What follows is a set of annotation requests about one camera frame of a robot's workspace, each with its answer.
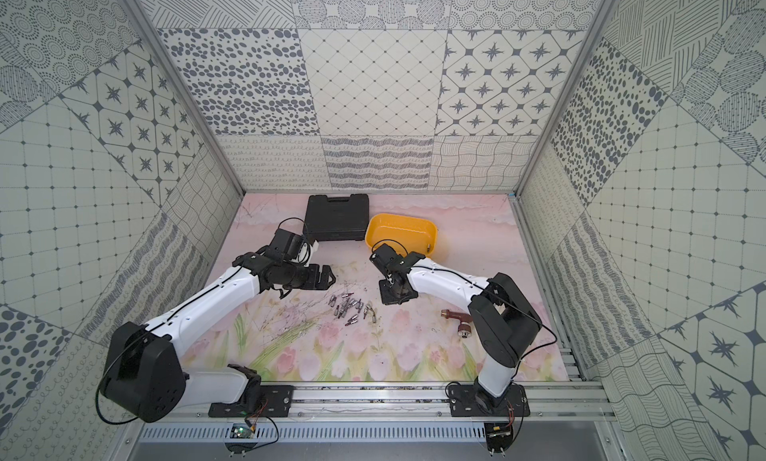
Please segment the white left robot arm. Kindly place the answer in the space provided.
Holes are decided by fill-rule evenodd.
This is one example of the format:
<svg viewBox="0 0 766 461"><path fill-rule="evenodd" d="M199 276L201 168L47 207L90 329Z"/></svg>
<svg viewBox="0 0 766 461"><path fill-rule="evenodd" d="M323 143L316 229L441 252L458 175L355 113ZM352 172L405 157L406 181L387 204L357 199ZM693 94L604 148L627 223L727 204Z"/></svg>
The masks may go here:
<svg viewBox="0 0 766 461"><path fill-rule="evenodd" d="M261 376L238 364L185 369L182 359L212 327L247 301L269 291L328 291L328 265L311 263L304 235L277 229L269 245L235 258L210 285L145 323L128 321L112 334L95 399L112 401L133 419L156 422L179 407L207 404L251 417L263 411Z"/></svg>

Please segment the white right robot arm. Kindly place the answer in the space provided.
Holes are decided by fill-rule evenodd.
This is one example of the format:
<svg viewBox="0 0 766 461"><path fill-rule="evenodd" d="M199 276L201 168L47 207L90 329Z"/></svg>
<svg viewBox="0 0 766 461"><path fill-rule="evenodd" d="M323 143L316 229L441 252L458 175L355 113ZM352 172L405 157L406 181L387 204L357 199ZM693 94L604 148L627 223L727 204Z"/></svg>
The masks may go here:
<svg viewBox="0 0 766 461"><path fill-rule="evenodd" d="M371 263L383 275L379 283L385 305L403 305L419 295L437 297L472 319L486 356L478 371L478 391L497 400L518 374L521 362L544 325L518 285L506 273L475 277L447 269L420 253L377 251Z"/></svg>

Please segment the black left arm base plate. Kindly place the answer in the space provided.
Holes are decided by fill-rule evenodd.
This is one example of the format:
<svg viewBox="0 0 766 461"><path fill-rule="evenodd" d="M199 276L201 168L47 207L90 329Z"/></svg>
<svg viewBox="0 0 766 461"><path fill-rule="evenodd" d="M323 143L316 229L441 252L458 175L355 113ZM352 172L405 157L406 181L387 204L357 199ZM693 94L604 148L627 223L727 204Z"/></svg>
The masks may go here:
<svg viewBox="0 0 766 461"><path fill-rule="evenodd" d="M289 415L295 391L293 385L263 385L263 379L253 369L229 364L229 370L243 374L247 384L237 401L212 403L207 415L211 418L263 416L285 418Z"/></svg>

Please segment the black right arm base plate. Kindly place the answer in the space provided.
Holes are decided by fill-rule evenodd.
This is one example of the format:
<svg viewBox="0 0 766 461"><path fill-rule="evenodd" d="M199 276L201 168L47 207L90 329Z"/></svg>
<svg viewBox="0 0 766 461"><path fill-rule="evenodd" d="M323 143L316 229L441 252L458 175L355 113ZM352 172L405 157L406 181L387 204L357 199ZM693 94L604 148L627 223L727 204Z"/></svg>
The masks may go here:
<svg viewBox="0 0 766 461"><path fill-rule="evenodd" d="M527 417L531 414L526 390L517 383L511 383L500 397L494 397L478 380L473 384L451 381L445 386L445 395L453 417Z"/></svg>

